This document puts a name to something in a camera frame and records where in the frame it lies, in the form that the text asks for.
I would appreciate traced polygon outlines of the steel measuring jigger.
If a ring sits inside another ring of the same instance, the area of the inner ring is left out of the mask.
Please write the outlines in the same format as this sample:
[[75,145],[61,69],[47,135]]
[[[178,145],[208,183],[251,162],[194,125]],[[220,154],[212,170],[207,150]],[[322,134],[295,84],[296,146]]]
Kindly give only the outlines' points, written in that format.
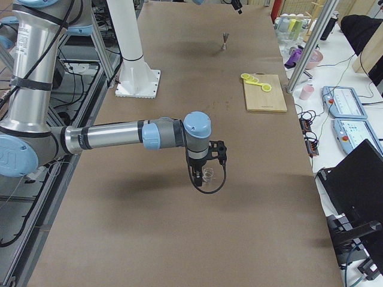
[[225,51],[227,48],[227,40],[229,38],[229,33],[223,33],[223,45],[221,46],[221,50]]

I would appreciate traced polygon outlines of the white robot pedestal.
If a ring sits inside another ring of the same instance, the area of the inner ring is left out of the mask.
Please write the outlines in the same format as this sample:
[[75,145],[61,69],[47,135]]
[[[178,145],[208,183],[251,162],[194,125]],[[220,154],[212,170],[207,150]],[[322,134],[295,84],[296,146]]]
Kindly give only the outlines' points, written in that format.
[[144,59],[134,4],[111,0],[107,5],[123,58],[115,95],[154,99],[161,71],[151,69]]

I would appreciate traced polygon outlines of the lower blue teach pendant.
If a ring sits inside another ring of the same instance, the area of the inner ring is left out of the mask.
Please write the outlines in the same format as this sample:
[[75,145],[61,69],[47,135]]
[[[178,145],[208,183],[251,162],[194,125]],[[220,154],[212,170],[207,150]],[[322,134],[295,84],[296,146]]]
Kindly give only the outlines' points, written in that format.
[[348,155],[365,139],[382,154],[382,145],[368,120],[353,118],[335,118],[333,128],[344,153]]

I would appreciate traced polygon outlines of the pink bowl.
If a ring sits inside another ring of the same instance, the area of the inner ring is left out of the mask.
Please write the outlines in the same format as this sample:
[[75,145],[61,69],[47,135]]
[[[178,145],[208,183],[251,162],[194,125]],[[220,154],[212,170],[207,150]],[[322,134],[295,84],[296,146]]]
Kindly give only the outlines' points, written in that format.
[[318,66],[320,64],[320,62],[322,60],[323,60],[323,54],[321,53],[320,50],[315,49],[312,52],[312,54],[311,54],[311,56],[310,56],[310,58],[306,64],[305,69],[314,69],[316,66]]

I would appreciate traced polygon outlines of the yellow lemon slice toy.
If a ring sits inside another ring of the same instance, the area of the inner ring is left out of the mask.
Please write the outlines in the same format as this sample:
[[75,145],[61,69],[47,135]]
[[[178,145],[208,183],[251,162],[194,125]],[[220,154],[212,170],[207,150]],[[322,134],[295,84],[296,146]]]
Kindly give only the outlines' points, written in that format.
[[258,78],[248,73],[242,73],[240,77],[244,80],[244,83],[251,84],[255,86],[260,86],[264,92],[270,92],[272,90],[272,86],[268,83],[261,83]]

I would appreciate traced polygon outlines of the wooden cutting board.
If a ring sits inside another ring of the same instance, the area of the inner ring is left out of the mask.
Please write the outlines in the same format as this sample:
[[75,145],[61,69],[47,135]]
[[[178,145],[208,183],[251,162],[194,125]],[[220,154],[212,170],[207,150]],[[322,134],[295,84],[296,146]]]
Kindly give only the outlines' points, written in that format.
[[245,104],[247,111],[259,112],[287,112],[279,77],[274,74],[250,74],[261,83],[272,86],[270,92],[264,92],[260,86],[244,83]]

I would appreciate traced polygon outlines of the clear glass cup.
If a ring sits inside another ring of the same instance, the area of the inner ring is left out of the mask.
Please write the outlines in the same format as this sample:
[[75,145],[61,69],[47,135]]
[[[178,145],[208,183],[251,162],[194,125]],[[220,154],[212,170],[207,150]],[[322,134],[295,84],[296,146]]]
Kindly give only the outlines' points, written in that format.
[[214,169],[211,167],[204,167],[202,169],[202,180],[206,183],[212,182],[214,179]]

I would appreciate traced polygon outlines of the purple cloth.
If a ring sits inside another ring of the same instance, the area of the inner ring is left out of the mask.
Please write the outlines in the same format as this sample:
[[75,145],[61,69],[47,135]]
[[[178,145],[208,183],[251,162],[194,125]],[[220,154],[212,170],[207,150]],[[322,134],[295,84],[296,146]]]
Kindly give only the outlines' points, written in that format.
[[302,56],[302,49],[299,47],[294,49],[294,51],[291,53],[289,59],[284,63],[284,66],[287,69],[294,68],[298,64],[301,56]]

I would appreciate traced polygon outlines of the upper blue teach pendant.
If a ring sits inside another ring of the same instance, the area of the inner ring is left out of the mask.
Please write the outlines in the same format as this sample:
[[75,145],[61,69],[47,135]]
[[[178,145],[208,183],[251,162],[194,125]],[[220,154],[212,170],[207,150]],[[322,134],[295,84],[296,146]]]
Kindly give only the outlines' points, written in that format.
[[366,111],[352,87],[324,86],[322,100],[333,118],[367,119]]

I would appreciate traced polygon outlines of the pink plastic cup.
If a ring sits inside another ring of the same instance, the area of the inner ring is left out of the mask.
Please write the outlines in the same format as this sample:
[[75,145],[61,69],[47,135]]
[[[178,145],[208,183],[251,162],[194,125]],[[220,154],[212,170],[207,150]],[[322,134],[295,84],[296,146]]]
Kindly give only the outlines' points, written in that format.
[[313,94],[314,91],[315,91],[315,89],[314,89],[314,87],[312,85],[309,85],[309,84],[304,85],[302,87],[302,90],[301,90],[299,98],[301,100],[308,100],[311,97],[311,95]]

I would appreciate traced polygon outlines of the blue teach pendant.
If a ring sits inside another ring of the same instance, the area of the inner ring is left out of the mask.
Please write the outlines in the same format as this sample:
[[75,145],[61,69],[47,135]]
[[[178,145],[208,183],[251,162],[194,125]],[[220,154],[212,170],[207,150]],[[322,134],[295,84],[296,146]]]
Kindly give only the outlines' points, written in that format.
[[324,86],[322,100],[333,118],[367,119],[366,111],[352,87]]
[[335,118],[333,128],[344,153],[348,155],[365,139],[382,154],[382,145],[368,120],[353,118]]

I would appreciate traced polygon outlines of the aluminium frame post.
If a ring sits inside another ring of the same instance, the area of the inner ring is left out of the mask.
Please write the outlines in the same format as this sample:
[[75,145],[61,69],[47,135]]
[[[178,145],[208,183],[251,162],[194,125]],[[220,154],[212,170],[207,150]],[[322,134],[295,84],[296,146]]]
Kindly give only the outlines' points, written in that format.
[[293,74],[288,82],[288,85],[286,87],[286,92],[288,94],[292,94],[294,92],[294,89],[296,88],[297,83],[300,80],[300,77],[305,71],[305,68],[307,66],[307,63],[309,62],[309,59],[311,58],[311,54],[315,50],[315,47],[317,46],[318,41],[320,40],[320,37],[323,34],[333,14],[333,11],[335,10],[338,3],[339,3],[339,0],[328,0],[324,4],[323,9],[317,21],[315,22],[311,36],[309,37],[308,42],[306,43],[305,48],[303,49],[302,56],[297,66],[295,67]]

